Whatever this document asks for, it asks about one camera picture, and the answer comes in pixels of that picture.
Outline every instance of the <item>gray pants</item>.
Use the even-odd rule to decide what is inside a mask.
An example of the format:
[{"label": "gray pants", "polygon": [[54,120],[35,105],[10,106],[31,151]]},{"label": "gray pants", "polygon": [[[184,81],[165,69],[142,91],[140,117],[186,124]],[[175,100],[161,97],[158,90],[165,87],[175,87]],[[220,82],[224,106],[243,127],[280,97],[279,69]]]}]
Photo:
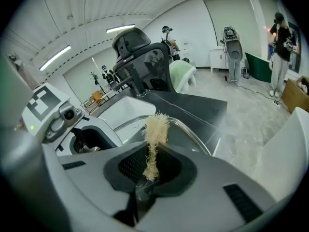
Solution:
[{"label": "gray pants", "polygon": [[228,53],[226,53],[230,80],[238,81],[240,79],[240,62],[234,62]]},{"label": "gray pants", "polygon": [[272,56],[272,74],[271,74],[271,84],[270,87],[273,90],[278,90],[283,92],[283,82],[286,72],[289,69],[289,62],[282,59],[277,53]]}]

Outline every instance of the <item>sponge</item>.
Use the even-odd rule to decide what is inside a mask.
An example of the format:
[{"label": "sponge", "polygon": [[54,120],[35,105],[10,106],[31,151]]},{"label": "sponge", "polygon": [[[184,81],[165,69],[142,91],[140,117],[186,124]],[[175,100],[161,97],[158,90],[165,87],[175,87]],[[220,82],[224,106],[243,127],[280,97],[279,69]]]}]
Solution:
[{"label": "sponge", "polygon": [[156,147],[166,143],[169,129],[169,116],[164,114],[151,115],[146,119],[145,141],[148,143],[147,168],[143,175],[147,180],[154,181],[159,176],[156,167]]}]

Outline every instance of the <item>black slot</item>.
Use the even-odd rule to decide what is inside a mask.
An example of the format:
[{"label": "black slot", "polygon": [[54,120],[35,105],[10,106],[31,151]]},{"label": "black slot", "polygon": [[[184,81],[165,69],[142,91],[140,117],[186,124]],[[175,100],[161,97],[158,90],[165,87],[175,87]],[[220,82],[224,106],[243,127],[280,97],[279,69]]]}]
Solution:
[{"label": "black slot", "polygon": [[262,211],[236,184],[223,187],[244,220],[249,223],[262,214]]},{"label": "black slot", "polygon": [[58,149],[59,149],[60,151],[63,151],[63,147],[62,147],[61,145],[58,146]]},{"label": "black slot", "polygon": [[77,167],[80,167],[80,166],[83,166],[83,165],[86,165],[86,163],[82,160],[79,160],[79,161],[63,164],[62,166],[63,166],[64,170],[67,170],[67,169],[71,169],[71,168],[77,168]]}]

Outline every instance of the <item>chair headrest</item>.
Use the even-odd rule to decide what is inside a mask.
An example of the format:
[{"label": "chair headrest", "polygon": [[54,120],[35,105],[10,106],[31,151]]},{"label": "chair headrest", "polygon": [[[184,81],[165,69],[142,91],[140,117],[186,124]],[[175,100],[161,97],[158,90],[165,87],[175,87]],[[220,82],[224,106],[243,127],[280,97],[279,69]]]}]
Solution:
[{"label": "chair headrest", "polygon": [[131,28],[119,33],[112,43],[117,54],[117,61],[128,58],[132,53],[151,43],[147,35],[138,28]]}]

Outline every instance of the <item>ceiling light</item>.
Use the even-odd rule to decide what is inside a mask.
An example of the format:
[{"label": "ceiling light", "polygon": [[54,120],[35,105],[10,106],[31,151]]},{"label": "ceiling light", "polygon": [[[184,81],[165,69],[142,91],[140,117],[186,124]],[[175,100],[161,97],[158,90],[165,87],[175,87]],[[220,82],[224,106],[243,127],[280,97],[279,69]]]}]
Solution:
[{"label": "ceiling light", "polygon": [[57,57],[59,57],[60,55],[64,54],[66,51],[68,51],[68,50],[70,50],[70,49],[71,49],[71,47],[70,47],[69,45],[66,46],[64,49],[62,49],[60,52],[58,52],[56,55],[54,55],[50,60],[48,60],[45,64],[43,64],[43,65],[39,68],[39,70],[40,70],[40,71],[45,70],[46,67],[47,67],[48,65],[50,65]]},{"label": "ceiling light", "polygon": [[122,30],[122,29],[129,29],[129,28],[132,28],[132,27],[135,27],[135,24],[128,24],[128,25],[124,25],[124,26],[118,26],[118,27],[115,27],[115,28],[111,28],[111,29],[106,29],[106,33],[111,33],[111,32],[115,32],[115,31]]}]

